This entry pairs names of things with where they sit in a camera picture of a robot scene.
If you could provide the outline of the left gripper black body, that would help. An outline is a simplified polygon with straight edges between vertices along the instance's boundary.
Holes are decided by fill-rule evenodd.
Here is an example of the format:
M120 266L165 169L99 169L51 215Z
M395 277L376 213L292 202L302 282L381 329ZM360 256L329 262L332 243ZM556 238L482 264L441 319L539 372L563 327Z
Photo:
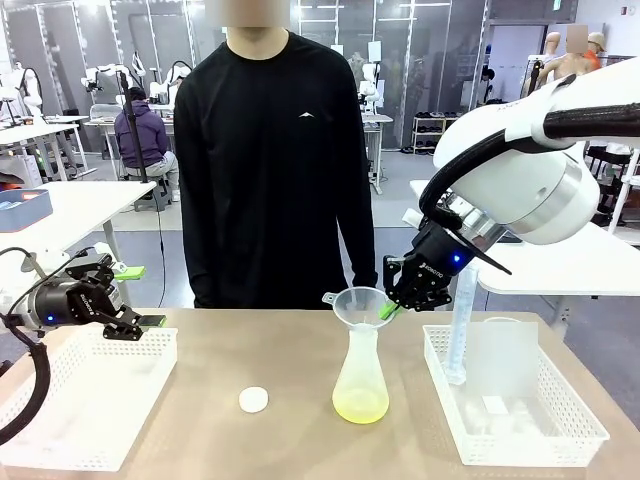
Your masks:
M27 320L35 329L100 323L117 325L116 288L89 281L54 279L28 295Z

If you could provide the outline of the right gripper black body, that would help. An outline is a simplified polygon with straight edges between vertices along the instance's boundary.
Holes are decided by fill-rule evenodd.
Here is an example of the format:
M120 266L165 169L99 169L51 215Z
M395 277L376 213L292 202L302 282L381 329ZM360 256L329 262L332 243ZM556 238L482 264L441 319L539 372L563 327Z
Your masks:
M474 258L472 250L437 223L426 223L412 241L408 269L430 283L448 286Z

